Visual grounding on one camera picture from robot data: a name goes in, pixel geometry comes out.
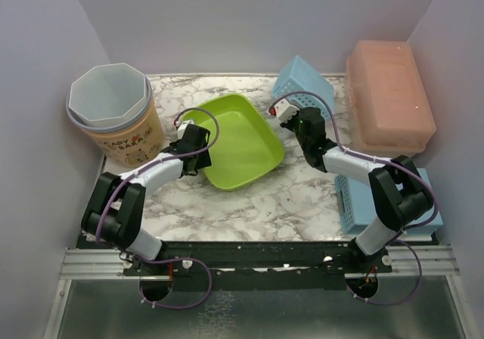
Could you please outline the small blue perforated basket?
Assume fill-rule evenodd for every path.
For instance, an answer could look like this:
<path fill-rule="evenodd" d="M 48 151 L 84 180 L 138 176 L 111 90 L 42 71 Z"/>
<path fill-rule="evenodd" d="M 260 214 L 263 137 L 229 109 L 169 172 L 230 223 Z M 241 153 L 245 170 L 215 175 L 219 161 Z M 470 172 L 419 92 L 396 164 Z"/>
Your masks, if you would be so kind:
<path fill-rule="evenodd" d="M 330 107 L 330 111 L 334 112 L 333 86 L 299 55 L 281 69 L 272 88 L 272 97 L 278 98 L 294 91 L 307 91 L 319 95 Z M 287 99 L 300 108 L 316 107 L 326 122 L 331 121 L 326 105 L 318 98 L 307 94 L 297 94 L 291 95 Z"/>

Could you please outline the green plastic tray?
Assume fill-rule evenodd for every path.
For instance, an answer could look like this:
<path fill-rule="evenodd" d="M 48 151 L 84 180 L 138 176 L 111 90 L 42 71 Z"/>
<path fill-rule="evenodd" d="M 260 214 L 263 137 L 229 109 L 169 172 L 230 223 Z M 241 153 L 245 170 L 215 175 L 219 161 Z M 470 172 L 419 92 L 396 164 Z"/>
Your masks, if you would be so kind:
<path fill-rule="evenodd" d="M 219 137 L 209 149 L 212 165 L 204 174 L 218 189 L 233 191 L 263 177 L 284 159 L 284 146 L 273 128 L 243 95 L 229 94 L 199 105 L 182 121 L 193 120 L 210 131 L 210 140 L 219 124 Z"/>

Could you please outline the pink translucent lidded box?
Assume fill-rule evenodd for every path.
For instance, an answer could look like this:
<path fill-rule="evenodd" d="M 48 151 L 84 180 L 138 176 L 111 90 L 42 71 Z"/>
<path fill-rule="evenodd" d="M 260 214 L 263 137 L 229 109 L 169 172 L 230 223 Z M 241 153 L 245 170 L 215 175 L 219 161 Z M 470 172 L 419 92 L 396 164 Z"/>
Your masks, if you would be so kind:
<path fill-rule="evenodd" d="M 346 61 L 352 148 L 378 157 L 423 152 L 436 131 L 407 42 L 361 40 Z"/>

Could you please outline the large blue perforated basket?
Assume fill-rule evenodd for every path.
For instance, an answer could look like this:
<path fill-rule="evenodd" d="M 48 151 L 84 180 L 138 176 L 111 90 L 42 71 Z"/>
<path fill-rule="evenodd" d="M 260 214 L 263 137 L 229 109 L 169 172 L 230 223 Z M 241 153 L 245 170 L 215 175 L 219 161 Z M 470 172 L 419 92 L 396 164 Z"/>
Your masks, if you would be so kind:
<path fill-rule="evenodd" d="M 370 184 L 338 175 L 335 180 L 340 223 L 344 233 L 357 235 L 380 218 L 391 228 L 410 227 L 410 235 L 431 235 L 443 227 L 440 214 L 433 215 L 427 171 L 414 168 L 419 179 L 397 172 L 393 182 L 388 174 L 370 174 Z"/>

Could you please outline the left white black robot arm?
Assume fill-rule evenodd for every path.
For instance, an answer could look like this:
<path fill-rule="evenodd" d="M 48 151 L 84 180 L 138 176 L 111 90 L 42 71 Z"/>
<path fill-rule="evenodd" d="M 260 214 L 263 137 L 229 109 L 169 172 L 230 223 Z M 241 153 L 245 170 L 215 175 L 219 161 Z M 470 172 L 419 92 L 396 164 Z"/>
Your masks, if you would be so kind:
<path fill-rule="evenodd" d="M 189 123 L 181 138 L 170 143 L 152 161 L 123 173 L 102 173 L 81 221 L 84 232 L 141 258 L 150 274 L 167 264 L 166 243 L 141 227 L 145 198 L 165 184 L 211 165 L 210 131 Z"/>

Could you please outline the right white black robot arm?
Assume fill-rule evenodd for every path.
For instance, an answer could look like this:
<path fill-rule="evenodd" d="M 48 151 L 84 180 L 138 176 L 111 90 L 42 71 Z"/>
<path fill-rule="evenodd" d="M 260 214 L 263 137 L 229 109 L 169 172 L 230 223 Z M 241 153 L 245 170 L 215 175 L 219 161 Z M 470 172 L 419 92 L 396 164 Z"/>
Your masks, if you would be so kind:
<path fill-rule="evenodd" d="M 324 118 L 316 107 L 273 107 L 270 114 L 296 136 L 312 168 L 348 176 L 370 188 L 375 218 L 349 243 L 347 262 L 353 270 L 368 269 L 375 255 L 409 223 L 437 208 L 431 188 L 410 157 L 370 157 L 337 144 L 327 137 Z"/>

